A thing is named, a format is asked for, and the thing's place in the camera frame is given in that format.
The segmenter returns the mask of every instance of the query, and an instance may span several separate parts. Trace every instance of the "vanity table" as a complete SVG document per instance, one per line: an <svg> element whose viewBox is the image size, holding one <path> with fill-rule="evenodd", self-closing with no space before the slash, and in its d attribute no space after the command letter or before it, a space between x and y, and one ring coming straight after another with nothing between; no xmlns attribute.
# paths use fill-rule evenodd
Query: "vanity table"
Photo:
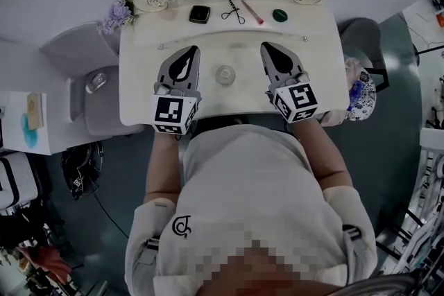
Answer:
<svg viewBox="0 0 444 296"><path fill-rule="evenodd" d="M120 47L120 117L125 125L148 123L153 85L160 65L173 53L196 45L200 49L198 91L202 95L195 119L227 114L278 113L265 92L270 80L260 55L262 42L275 42L296 53L308 72L318 101L317 114L349 106L341 41L332 13L322 0L245 0L264 20L259 25L241 0L133 0L136 22L124 26ZM206 24L189 21L192 6L211 8ZM288 15L277 22L272 14ZM229 86L216 81L216 70L232 67Z"/></svg>

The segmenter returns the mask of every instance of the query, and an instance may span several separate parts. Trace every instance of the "white shirt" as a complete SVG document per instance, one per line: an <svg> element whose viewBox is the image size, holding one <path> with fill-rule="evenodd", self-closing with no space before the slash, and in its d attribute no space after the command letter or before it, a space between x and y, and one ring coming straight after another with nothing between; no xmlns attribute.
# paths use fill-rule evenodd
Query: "white shirt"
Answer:
<svg viewBox="0 0 444 296"><path fill-rule="evenodd" d="M288 134L253 125L205 132L190 142L184 174L177 207L156 199L135 211L125 275L132 296L153 288L156 296L194 296L246 247L267 247L301 279L344 286L356 264L344 225L359 235L359 278L375 269L375 235L359 194L349 186L322 192Z"/></svg>

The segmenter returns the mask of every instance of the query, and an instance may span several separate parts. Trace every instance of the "pink makeup brush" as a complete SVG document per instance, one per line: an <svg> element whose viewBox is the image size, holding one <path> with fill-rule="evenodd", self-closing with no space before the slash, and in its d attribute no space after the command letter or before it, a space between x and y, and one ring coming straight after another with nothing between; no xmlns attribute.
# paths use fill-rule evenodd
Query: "pink makeup brush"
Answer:
<svg viewBox="0 0 444 296"><path fill-rule="evenodd" d="M251 6L249 6L244 0L242 0L242 4L245 5L247 10L256 19L256 21L259 25L262 25L264 23L264 20L258 14L256 14L256 12L251 8Z"/></svg>

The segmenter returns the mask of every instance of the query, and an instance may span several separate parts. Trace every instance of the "gray chair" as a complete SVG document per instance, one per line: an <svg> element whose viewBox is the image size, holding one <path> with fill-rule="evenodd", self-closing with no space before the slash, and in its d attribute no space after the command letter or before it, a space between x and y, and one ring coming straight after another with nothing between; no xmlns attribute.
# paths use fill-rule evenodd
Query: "gray chair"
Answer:
<svg viewBox="0 0 444 296"><path fill-rule="evenodd" d="M339 26L342 49L345 55L361 61L369 74L382 76L376 92L389 87L386 63L381 50L381 31L376 21L353 19Z"/></svg>
<svg viewBox="0 0 444 296"><path fill-rule="evenodd" d="M116 37L104 37L97 24L83 24L59 34L40 48L51 64L67 77L69 115L82 113L93 136L119 136L141 132L143 125L125 126L119 112L119 47ZM92 94L85 90L96 74L106 83Z"/></svg>

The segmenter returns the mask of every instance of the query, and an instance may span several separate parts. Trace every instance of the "purple flowers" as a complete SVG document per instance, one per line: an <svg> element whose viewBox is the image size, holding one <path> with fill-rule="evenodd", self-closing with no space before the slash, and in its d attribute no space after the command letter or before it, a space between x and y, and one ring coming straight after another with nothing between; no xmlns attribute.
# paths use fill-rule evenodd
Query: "purple flowers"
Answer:
<svg viewBox="0 0 444 296"><path fill-rule="evenodd" d="M124 24L131 24L135 16L131 10L133 5L128 0L116 0L108 11L108 16L102 21L100 29L107 34L113 33Z"/></svg>

